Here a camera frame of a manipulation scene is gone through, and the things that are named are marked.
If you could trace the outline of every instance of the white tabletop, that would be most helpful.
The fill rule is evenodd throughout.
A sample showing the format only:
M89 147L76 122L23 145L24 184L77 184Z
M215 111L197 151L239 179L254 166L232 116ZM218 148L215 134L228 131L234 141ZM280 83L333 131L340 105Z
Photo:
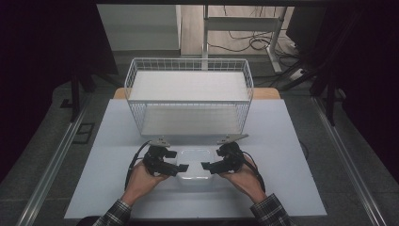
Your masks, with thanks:
M237 143L257 163L266 194L275 193L290 216L327 214L283 100L253 100L244 133L249 137ZM169 139L169 150L215 152L218 139ZM146 140L126 101L111 100L65 218L103 215L123 193L127 168ZM205 190L181 186L171 177L135 204L132 218L252 218L250 206L247 196L217 175Z

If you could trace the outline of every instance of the white wall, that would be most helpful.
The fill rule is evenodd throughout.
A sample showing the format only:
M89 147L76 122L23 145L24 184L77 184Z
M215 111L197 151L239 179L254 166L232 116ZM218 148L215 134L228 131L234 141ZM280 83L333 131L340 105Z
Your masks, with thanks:
M180 49L180 6L97 5L113 51Z

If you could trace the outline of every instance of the white wire basket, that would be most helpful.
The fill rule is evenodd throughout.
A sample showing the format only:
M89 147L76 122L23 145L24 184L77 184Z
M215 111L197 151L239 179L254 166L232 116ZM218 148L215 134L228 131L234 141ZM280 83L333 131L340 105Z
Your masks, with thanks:
M125 95L141 136L241 134L253 95L245 59L134 58Z

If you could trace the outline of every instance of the checkered shirt sleeve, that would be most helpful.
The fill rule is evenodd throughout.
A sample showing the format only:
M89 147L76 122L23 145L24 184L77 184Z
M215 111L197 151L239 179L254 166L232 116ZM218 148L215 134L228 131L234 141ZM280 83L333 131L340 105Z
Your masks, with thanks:
M274 194L252 205L250 210L263 226L295 226Z
M117 200L114 205L106 212L106 214L100 217L93 226L122 226L125 225L130 218L130 212L132 208L123 202Z

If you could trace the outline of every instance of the hand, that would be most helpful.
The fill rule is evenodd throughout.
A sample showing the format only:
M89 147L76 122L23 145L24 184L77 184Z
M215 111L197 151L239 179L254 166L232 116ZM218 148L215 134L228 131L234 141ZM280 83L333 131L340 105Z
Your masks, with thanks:
M163 174L152 176L147 171L143 162L140 161L134 166L129 184L120 199L132 206L138 198L148 194L160 182L165 181L168 177L169 176Z
M245 159L255 167L255 164L246 155ZM248 195L254 203L259 203L267 198L255 173L245 164L235 173L223 172L219 173L219 176L228 179L238 190Z

